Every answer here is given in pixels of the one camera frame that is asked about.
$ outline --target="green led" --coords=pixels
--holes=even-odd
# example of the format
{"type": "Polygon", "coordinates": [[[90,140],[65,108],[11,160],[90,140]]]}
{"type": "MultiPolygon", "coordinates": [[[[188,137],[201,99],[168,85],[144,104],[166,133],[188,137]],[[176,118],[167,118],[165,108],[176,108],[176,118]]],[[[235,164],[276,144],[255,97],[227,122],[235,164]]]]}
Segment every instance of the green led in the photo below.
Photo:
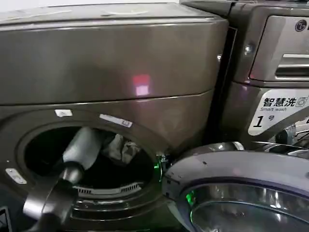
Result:
{"type": "Polygon", "coordinates": [[[194,204],[194,192],[191,191],[186,195],[186,199],[189,203],[189,205],[193,205],[194,204]]]}

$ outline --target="open door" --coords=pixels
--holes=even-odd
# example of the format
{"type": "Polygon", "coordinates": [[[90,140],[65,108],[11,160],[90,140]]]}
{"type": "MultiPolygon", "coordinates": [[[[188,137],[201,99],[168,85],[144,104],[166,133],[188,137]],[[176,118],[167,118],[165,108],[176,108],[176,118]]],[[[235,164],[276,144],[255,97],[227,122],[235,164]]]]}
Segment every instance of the open door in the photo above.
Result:
{"type": "Polygon", "coordinates": [[[191,232],[309,231],[309,152],[226,144],[196,148],[166,171],[162,191],[173,215],[191,232]]]}

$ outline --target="white sticker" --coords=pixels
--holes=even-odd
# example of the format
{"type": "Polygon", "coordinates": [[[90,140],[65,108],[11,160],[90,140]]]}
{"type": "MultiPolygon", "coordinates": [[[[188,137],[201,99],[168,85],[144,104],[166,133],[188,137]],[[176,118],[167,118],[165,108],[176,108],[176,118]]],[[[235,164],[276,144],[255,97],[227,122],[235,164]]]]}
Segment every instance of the white sticker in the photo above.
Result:
{"type": "Polygon", "coordinates": [[[110,116],[110,115],[100,114],[100,118],[102,118],[106,121],[109,121],[109,122],[116,123],[116,124],[124,126],[124,127],[128,127],[128,128],[130,128],[133,124],[130,121],[124,120],[122,118],[113,117],[113,116],[110,116]]]}
{"type": "Polygon", "coordinates": [[[55,110],[55,113],[58,117],[71,117],[73,113],[71,110],[55,110]]]}
{"type": "Polygon", "coordinates": [[[309,89],[272,89],[263,94],[248,128],[259,135],[288,116],[309,106],[309,89]]]}

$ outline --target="laundry machine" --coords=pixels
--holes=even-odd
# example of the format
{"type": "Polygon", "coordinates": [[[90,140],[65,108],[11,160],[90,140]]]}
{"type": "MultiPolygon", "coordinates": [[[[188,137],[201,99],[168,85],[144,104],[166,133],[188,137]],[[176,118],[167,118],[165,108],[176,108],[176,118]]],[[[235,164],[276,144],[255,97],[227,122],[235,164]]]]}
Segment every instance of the laundry machine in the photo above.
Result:
{"type": "Polygon", "coordinates": [[[64,229],[179,227],[162,172],[202,142],[227,27],[175,3],[1,13],[0,182],[24,201],[92,128],[104,149],[75,186],[64,229]]]}
{"type": "Polygon", "coordinates": [[[182,3],[229,20],[209,138],[307,146],[307,2],[182,3]]]}

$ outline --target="metal top panel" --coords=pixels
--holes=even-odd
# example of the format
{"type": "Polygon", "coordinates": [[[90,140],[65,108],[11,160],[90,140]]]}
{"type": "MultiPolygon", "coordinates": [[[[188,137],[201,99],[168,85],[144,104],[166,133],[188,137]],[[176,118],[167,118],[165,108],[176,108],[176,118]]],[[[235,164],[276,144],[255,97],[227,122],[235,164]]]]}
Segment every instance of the metal top panel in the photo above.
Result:
{"type": "Polygon", "coordinates": [[[0,13],[0,25],[78,20],[203,18],[215,15],[176,3],[42,7],[0,13]]]}

